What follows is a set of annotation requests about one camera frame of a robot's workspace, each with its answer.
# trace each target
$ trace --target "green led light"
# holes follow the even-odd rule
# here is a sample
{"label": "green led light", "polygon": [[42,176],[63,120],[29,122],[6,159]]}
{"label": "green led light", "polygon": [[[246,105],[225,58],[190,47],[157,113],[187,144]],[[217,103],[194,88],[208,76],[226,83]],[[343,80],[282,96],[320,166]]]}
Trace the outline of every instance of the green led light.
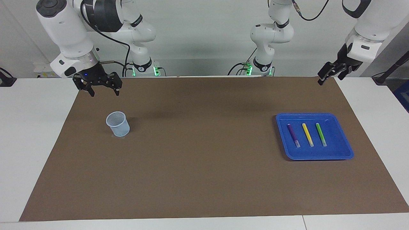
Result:
{"label": "green led light", "polygon": [[153,69],[155,71],[155,76],[160,76],[160,71],[157,69],[157,67],[154,66]]}
{"label": "green led light", "polygon": [[247,69],[247,71],[246,71],[246,75],[247,76],[250,76],[251,74],[252,74],[252,71],[253,71],[253,66],[252,65],[248,65],[248,69]]}

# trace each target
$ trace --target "purple marker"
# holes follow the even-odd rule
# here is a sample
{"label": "purple marker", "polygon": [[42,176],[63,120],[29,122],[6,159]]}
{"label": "purple marker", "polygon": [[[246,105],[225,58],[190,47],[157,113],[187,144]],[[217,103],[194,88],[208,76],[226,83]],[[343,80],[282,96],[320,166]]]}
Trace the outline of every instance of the purple marker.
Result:
{"label": "purple marker", "polygon": [[300,143],[298,142],[297,136],[295,135],[294,130],[292,129],[291,125],[288,124],[287,128],[288,128],[288,131],[290,131],[290,134],[291,134],[291,137],[292,137],[292,139],[293,139],[293,141],[295,143],[295,146],[297,146],[297,148],[301,147]]}

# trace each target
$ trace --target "black stand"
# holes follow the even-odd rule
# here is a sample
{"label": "black stand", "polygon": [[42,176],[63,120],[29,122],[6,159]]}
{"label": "black stand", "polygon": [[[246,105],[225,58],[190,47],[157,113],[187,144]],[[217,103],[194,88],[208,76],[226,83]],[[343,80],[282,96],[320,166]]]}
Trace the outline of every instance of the black stand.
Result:
{"label": "black stand", "polygon": [[391,66],[382,76],[380,77],[373,77],[373,81],[379,85],[379,86],[384,86],[385,85],[385,80],[391,73],[393,73],[399,66],[405,64],[409,60],[409,51],[406,52],[393,66]]}
{"label": "black stand", "polygon": [[17,80],[15,77],[6,77],[2,72],[0,72],[0,79],[2,81],[0,87],[11,87]]}

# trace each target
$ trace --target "white wall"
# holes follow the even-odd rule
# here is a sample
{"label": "white wall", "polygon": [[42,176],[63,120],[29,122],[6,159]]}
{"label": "white wall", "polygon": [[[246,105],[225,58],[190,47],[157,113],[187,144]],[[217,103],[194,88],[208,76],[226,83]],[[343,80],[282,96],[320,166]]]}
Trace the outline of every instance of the white wall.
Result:
{"label": "white wall", "polygon": [[[52,61],[59,50],[36,17],[38,0],[1,1],[47,60]],[[324,2],[298,0],[303,15],[308,18],[315,16]],[[325,62],[336,59],[356,22],[344,13],[341,2],[330,1],[322,15],[312,22],[301,20],[295,10],[291,12],[295,36],[290,43],[275,45],[276,76],[316,76]],[[245,61],[254,50],[249,37],[251,28],[272,22],[264,0],[138,0],[138,5],[144,19],[157,30],[155,41],[147,44],[151,56],[159,60],[168,75],[227,74],[232,65]],[[3,34],[10,28],[0,30]],[[95,32],[89,34],[101,49],[101,60],[123,60],[124,47]],[[109,65],[107,72],[110,70],[120,72],[120,67]],[[20,75],[29,77],[23,72]]]}
{"label": "white wall", "polygon": [[34,62],[48,60],[0,0],[0,67],[15,77],[34,77]]}

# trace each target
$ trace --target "marker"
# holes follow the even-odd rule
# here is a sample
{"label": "marker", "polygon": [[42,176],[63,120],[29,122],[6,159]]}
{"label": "marker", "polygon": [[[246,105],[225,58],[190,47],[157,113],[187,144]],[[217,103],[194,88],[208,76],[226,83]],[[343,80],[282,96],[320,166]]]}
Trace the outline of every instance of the marker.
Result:
{"label": "marker", "polygon": [[293,139],[293,141],[295,143],[295,146],[297,146],[297,148],[301,147],[300,142],[298,142],[297,136],[295,135],[294,130],[292,129],[291,125],[288,124],[287,128],[288,128],[288,131],[290,131],[290,134],[291,134],[291,137],[292,137],[292,139]]}
{"label": "marker", "polygon": [[316,123],[315,126],[317,127],[319,137],[321,138],[322,145],[327,147],[327,142],[325,141],[324,134],[322,133],[321,126],[319,123]]}
{"label": "marker", "polygon": [[304,129],[304,132],[306,133],[306,136],[307,136],[308,142],[310,143],[310,146],[314,147],[314,143],[312,142],[310,132],[308,132],[307,125],[305,123],[303,123],[303,129]]}

